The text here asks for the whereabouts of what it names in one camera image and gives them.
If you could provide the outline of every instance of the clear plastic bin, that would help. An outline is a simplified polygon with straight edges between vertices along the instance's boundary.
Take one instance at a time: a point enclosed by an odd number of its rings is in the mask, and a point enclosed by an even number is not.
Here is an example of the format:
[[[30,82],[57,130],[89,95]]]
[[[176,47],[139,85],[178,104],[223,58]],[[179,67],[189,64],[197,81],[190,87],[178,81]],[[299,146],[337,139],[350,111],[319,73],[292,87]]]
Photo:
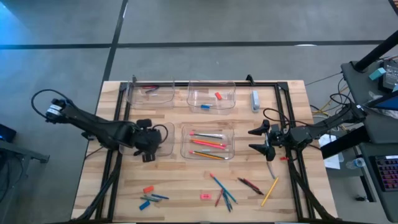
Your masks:
[[[229,114],[235,107],[234,82],[190,81],[187,103],[194,113]]]
[[[156,150],[155,155],[156,156],[169,156],[171,155],[171,153],[173,152],[173,147],[174,147],[174,142],[175,142],[175,138],[174,138],[174,124],[172,123],[165,123],[163,124],[166,128],[161,127],[161,126],[157,126],[156,129],[158,129],[160,131],[160,134],[162,135],[162,138],[164,140],[164,142],[162,142],[159,145],[159,148]],[[124,147],[122,145],[119,146],[119,152],[123,155],[133,155],[135,152],[137,151],[137,149],[134,148],[129,148],[129,147]]]
[[[217,134],[221,137],[211,138],[206,136],[197,136],[196,134]],[[194,143],[194,140],[217,142],[222,144],[224,149],[217,147],[206,146],[203,144]],[[182,127],[182,143],[181,143],[181,156],[186,159],[213,159],[198,154],[192,154],[190,151],[204,152],[214,156],[223,157],[225,160],[232,159],[235,155],[234,149],[234,129],[230,125],[222,126],[194,126],[186,124]]]
[[[173,108],[175,85],[171,78],[166,82],[132,81],[127,84],[126,100],[137,110]]]

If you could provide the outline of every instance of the concrete floor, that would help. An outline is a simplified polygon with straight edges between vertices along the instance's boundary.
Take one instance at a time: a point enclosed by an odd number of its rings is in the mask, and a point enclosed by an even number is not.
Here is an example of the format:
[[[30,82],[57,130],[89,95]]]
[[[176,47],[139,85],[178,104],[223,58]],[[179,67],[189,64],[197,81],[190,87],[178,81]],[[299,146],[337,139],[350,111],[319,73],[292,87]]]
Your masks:
[[[1,44],[110,44],[122,0],[1,0]],[[119,43],[382,40],[398,29],[387,1],[374,0],[129,0]],[[375,45],[318,47],[201,47],[118,49],[110,80],[244,79],[305,80],[340,71]],[[389,55],[398,54],[393,49]],[[50,154],[32,162],[10,216],[13,223],[69,219],[87,141],[70,125],[52,125],[34,113],[30,98],[53,88],[83,110],[94,112],[109,49],[0,50],[0,123],[18,132],[16,143]],[[307,87],[311,104],[322,106],[337,92],[341,75]],[[36,100],[47,109],[53,95]],[[331,178],[339,217],[389,223],[379,203],[355,202],[359,178]]]

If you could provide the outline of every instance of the red eraser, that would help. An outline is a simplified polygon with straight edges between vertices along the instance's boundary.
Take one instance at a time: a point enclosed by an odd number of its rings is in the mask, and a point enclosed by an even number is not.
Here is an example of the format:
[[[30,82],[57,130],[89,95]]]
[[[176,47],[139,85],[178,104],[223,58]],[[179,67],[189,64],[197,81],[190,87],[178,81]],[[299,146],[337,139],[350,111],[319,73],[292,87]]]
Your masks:
[[[216,97],[217,97],[217,99],[219,99],[219,100],[221,100],[221,99],[222,99],[222,97],[221,97],[221,95],[220,95],[220,93],[219,93],[219,92],[216,92]]]
[[[151,192],[153,190],[154,190],[154,186],[149,186],[149,187],[144,188],[144,193],[148,193],[148,192]]]
[[[202,200],[211,200],[211,194],[201,194],[200,199]]]

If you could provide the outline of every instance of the wooden table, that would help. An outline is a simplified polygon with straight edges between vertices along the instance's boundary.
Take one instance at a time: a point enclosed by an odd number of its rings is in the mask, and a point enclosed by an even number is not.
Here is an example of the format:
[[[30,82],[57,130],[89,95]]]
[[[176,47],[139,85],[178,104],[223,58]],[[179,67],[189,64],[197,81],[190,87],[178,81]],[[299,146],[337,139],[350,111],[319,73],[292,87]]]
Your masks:
[[[295,119],[312,123],[312,115],[303,81],[288,81],[290,97],[294,107]],[[113,119],[116,98],[120,82],[105,82],[99,98],[97,115]],[[276,222],[296,221],[287,163],[279,158],[285,156],[284,148],[276,148],[276,157],[272,161],[273,170],[279,181],[264,207],[260,204],[264,198],[257,195],[237,180],[244,177],[251,180],[263,192],[267,192],[273,179],[266,166],[266,158],[248,147],[249,143],[262,144],[264,137],[248,134],[248,130],[260,126],[264,119],[262,113],[253,113],[250,109],[250,92],[258,90],[261,108],[277,109],[275,92],[269,87],[237,87],[236,106],[229,115],[208,115],[191,113],[186,102],[187,87],[176,87],[174,108],[162,110],[131,110],[130,120],[150,118],[161,124],[172,122],[175,125],[175,145],[173,153],[167,157],[158,157],[156,161],[142,163],[141,157],[123,156],[121,176],[114,211],[115,222]],[[279,119],[276,113],[267,114]],[[185,159],[180,154],[181,128],[184,124],[225,124],[233,126],[235,132],[235,157],[228,161],[205,161]],[[91,142],[87,153],[99,148],[98,142]],[[76,195],[72,218],[78,217],[98,193],[103,175],[106,150],[90,156],[84,163],[80,184]],[[322,154],[318,149],[308,147],[303,158],[312,192],[320,203],[333,216],[337,216],[331,194]],[[229,213],[220,200],[215,207],[215,198],[220,187],[210,177],[212,172],[234,195],[239,205],[233,203]],[[151,203],[145,210],[138,206],[144,201],[143,188],[153,185],[155,194],[166,195],[170,200]],[[201,201],[200,194],[212,194],[213,200]],[[307,214],[305,200],[300,189],[300,198],[304,214]],[[108,211],[109,197],[105,200],[104,210]]]

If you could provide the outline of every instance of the gray eraser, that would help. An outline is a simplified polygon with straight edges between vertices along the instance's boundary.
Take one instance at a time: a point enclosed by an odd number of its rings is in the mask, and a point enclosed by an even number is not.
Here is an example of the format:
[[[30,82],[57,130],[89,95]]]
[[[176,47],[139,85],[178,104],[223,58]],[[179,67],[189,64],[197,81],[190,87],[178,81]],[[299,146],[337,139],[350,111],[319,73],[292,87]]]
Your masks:
[[[260,110],[260,100],[257,90],[251,92],[251,110],[257,113]]]

